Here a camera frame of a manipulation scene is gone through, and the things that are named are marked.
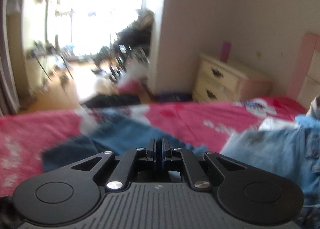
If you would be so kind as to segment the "pink cup on cabinet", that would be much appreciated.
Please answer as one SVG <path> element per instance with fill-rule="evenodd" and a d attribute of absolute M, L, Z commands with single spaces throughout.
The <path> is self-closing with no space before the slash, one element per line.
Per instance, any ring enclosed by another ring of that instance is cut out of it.
<path fill-rule="evenodd" d="M 222 43 L 221 54 L 220 54 L 220 60 L 222 62 L 228 61 L 230 51 L 231 51 L 231 43 L 224 41 Z"/>

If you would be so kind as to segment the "cream bedside cabinet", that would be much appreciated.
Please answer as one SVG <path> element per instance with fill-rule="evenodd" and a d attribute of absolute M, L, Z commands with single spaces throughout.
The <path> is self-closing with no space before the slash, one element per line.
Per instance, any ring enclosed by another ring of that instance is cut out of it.
<path fill-rule="evenodd" d="M 195 102 L 244 101 L 269 95 L 272 81 L 237 61 L 201 53 L 193 89 Z"/>

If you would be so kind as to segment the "black wheelchair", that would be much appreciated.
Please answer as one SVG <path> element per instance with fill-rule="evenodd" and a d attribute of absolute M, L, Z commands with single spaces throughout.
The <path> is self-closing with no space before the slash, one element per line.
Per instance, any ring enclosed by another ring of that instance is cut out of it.
<path fill-rule="evenodd" d="M 107 77 L 116 83 L 127 72 L 127 65 L 131 60 L 148 67 L 154 13 L 151 10 L 138 10 L 137 13 L 138 19 L 116 34 L 117 39 L 113 45 L 102 47 L 93 58 L 93 74 L 103 75 L 105 71 L 101 64 L 108 62 L 110 73 Z"/>

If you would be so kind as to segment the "pink floral bed blanket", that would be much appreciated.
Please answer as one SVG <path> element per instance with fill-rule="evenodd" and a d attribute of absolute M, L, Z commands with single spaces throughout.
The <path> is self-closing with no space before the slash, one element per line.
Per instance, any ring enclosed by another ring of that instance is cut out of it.
<path fill-rule="evenodd" d="M 234 132 L 256 130 L 266 118 L 293 121 L 306 109 L 289 98 L 238 102 L 167 103 L 116 108 L 136 122 L 164 131 L 192 146 L 219 151 Z M 42 173 L 41 152 L 93 132 L 106 109 L 72 109 L 1 117 L 1 196 Z"/>

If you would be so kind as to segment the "grey curtain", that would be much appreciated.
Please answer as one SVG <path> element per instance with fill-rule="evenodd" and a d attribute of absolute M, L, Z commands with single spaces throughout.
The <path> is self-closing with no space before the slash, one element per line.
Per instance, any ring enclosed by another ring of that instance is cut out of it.
<path fill-rule="evenodd" d="M 8 45 L 7 0 L 1 0 L 1 117 L 15 115 L 19 109 Z"/>

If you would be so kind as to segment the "blue denim garment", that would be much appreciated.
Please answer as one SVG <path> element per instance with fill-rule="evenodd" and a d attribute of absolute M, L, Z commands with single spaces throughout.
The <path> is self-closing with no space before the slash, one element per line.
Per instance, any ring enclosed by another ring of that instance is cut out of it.
<path fill-rule="evenodd" d="M 103 151 L 124 154 L 147 147 L 150 139 L 168 139 L 170 146 L 203 154 L 175 137 L 116 113 L 104 116 L 104 124 L 89 135 L 75 137 L 42 152 L 42 167 L 49 172 Z M 295 126 L 233 132 L 222 155 L 294 181 L 304 193 L 304 207 L 296 220 L 302 228 L 319 228 L 319 114 L 298 115 Z"/>

